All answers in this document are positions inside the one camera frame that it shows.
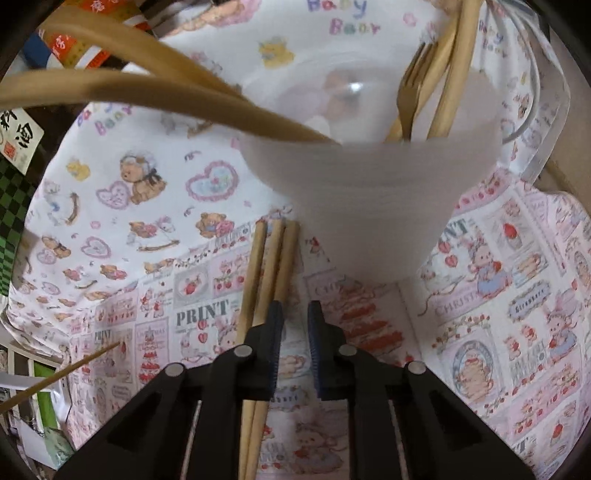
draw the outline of wooden fork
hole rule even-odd
[[[402,125],[403,140],[410,141],[414,116],[418,108],[418,97],[436,50],[437,43],[428,45],[421,43],[400,81],[396,104]]]

